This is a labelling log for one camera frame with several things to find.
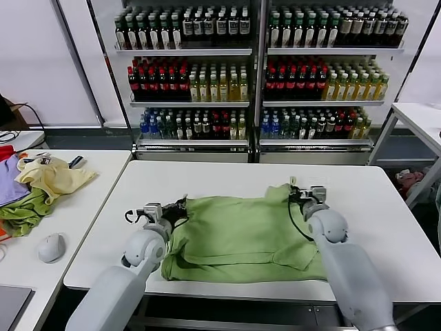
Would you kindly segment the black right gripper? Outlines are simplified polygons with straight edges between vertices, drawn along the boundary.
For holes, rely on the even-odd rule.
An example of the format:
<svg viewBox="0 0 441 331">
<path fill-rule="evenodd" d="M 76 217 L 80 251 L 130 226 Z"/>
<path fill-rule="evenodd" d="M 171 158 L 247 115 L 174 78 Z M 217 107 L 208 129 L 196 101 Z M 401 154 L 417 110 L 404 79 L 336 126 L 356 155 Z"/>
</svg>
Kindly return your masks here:
<svg viewBox="0 0 441 331">
<path fill-rule="evenodd" d="M 289 184 L 290 186 L 295 186 L 296 177 L 290 177 Z M 312 197 L 309 190 L 301 188 L 291 188 L 291 192 L 289 193 L 289 203 L 296 203 L 299 206 L 303 206 L 311 200 Z"/>
</svg>

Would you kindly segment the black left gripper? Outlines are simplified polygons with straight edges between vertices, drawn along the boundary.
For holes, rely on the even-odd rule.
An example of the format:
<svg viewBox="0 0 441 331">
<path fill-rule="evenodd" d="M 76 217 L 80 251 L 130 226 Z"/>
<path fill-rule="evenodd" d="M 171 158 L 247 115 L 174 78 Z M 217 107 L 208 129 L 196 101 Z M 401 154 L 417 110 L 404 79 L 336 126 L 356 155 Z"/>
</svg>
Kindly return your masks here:
<svg viewBox="0 0 441 331">
<path fill-rule="evenodd" d="M 172 227 L 179 227 L 188 220 L 187 194 L 184 194 L 176 203 L 170 203 L 162 207 L 162 218 L 167 220 Z"/>
</svg>

